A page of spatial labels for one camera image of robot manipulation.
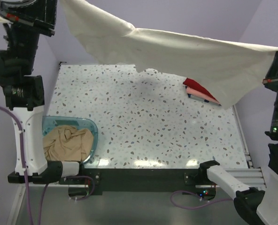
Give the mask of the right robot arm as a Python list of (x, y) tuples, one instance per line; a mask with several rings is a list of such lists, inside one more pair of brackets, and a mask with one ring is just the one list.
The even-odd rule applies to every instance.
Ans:
[(225, 170), (217, 161), (200, 164), (193, 180), (197, 186), (220, 187), (233, 201), (238, 215), (249, 225), (278, 225), (278, 52), (263, 84), (276, 92), (270, 130), (265, 134), (275, 144), (268, 145), (269, 180), (265, 181), (261, 168)]

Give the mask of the cream white t-shirt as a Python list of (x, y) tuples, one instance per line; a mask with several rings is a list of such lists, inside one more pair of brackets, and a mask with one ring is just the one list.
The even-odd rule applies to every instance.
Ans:
[(62, 0), (71, 34), (100, 64), (190, 78), (224, 108), (262, 84), (278, 47), (136, 28), (85, 0)]

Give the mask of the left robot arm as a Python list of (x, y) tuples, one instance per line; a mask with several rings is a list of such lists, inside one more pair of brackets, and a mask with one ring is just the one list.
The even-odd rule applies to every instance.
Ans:
[(16, 138), (15, 170), (9, 183), (49, 184), (69, 177), (81, 184), (86, 172), (78, 161), (47, 161), (43, 149), (42, 119), (45, 105), (41, 76), (32, 76), (40, 35), (52, 36), (55, 0), (0, 0), (0, 23), (8, 46), (0, 50), (0, 87), (13, 120)]

